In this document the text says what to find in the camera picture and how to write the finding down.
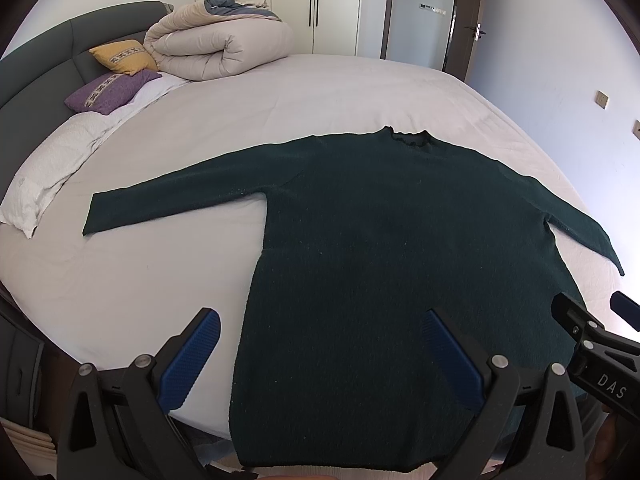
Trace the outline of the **rolled beige duvet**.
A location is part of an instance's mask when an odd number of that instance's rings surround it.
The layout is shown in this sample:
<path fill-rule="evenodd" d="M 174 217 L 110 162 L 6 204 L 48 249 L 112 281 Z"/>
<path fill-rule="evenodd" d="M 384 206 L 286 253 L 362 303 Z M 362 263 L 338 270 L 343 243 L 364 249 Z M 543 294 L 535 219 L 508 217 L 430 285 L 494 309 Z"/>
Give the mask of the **rolled beige duvet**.
<path fill-rule="evenodd" d="M 295 36 L 265 0 L 198 0 L 173 10 L 146 32 L 157 67 L 190 81 L 235 76 L 290 55 Z"/>

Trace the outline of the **upper wall switch plate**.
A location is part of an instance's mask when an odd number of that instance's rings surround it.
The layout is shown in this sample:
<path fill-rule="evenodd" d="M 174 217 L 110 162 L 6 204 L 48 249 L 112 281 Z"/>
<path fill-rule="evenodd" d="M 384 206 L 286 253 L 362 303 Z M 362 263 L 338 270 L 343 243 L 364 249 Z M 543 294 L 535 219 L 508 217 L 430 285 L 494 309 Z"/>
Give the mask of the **upper wall switch plate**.
<path fill-rule="evenodd" d="M 608 107 L 609 99 L 610 98 L 604 92 L 598 90 L 594 97 L 594 102 L 596 102 L 597 106 L 600 106 L 602 110 L 605 110 Z"/>

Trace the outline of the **yellow patterned cushion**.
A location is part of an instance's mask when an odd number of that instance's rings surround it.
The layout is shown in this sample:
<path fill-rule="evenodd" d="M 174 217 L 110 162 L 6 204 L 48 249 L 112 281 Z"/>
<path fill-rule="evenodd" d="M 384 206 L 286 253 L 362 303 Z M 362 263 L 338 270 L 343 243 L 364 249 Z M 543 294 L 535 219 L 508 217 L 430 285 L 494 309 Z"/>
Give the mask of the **yellow patterned cushion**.
<path fill-rule="evenodd" d="M 89 50 L 96 62 L 113 73 L 135 75 L 142 70 L 157 71 L 154 58 L 139 41 L 128 39 L 101 44 Z"/>

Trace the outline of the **dark green knit sweater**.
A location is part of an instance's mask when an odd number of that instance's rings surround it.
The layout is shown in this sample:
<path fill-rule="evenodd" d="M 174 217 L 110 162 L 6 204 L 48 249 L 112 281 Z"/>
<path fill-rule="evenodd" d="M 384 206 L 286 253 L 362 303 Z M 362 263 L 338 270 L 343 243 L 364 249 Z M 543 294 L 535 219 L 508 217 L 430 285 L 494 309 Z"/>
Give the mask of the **dark green knit sweater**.
<path fill-rule="evenodd" d="M 449 453 L 471 415 L 426 348 L 439 308 L 490 353 L 543 368 L 572 354 L 552 299 L 579 289 L 563 232 L 608 234 L 537 180 L 427 132 L 308 136 L 93 196 L 86 234 L 262 194 L 229 412 L 247 467 L 408 472 Z"/>

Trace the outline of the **purple patterned cushion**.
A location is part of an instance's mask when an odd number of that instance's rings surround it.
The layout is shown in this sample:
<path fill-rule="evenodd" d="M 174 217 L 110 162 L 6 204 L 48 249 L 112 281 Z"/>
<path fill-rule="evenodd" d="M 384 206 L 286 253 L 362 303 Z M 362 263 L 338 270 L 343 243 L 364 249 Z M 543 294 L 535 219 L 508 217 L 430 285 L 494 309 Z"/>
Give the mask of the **purple patterned cushion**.
<path fill-rule="evenodd" d="M 154 70 L 140 70 L 134 75 L 104 74 L 73 92 L 64 104 L 75 113 L 108 115 L 131 101 L 145 84 L 158 78 L 160 73 Z"/>

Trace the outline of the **black bedside cabinet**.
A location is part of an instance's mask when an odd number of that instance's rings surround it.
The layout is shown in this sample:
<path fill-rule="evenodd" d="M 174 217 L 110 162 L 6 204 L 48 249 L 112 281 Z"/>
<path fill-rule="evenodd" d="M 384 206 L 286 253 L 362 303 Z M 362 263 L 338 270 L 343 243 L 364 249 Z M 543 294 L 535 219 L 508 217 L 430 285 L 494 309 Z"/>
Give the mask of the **black bedside cabinet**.
<path fill-rule="evenodd" d="M 1 417 L 55 433 L 47 339 L 1 289 Z"/>

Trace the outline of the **white pillow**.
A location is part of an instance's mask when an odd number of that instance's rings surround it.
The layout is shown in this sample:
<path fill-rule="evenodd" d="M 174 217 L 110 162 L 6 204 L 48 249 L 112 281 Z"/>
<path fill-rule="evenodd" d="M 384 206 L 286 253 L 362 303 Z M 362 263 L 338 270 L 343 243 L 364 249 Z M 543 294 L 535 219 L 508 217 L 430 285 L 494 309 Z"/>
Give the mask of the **white pillow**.
<path fill-rule="evenodd" d="M 127 104 L 108 115 L 75 113 L 56 128 L 17 170 L 1 203 L 1 222 L 32 238 L 40 220 L 66 181 L 125 122 L 188 82 L 160 73 Z"/>

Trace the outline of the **dark grey upholstered headboard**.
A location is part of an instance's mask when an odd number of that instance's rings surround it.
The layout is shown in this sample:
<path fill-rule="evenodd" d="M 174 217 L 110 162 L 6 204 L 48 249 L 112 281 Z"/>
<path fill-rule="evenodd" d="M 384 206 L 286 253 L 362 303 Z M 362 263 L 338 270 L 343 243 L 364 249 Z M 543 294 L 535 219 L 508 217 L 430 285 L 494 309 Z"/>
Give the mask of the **dark grey upholstered headboard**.
<path fill-rule="evenodd" d="M 120 40 L 142 41 L 171 10 L 161 1 L 108 6 L 58 24 L 2 58 L 2 193 L 29 155 L 72 116 L 65 99 L 106 73 L 90 50 Z"/>

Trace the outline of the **dark brown door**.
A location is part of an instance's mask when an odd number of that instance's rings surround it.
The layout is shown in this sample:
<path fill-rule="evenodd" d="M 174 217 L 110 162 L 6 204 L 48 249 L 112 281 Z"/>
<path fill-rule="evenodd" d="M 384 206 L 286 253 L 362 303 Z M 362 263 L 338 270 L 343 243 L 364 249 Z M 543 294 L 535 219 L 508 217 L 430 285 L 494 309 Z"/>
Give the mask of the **dark brown door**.
<path fill-rule="evenodd" d="M 466 81 L 482 31 L 484 0 L 458 0 L 456 19 L 449 43 L 445 73 Z"/>

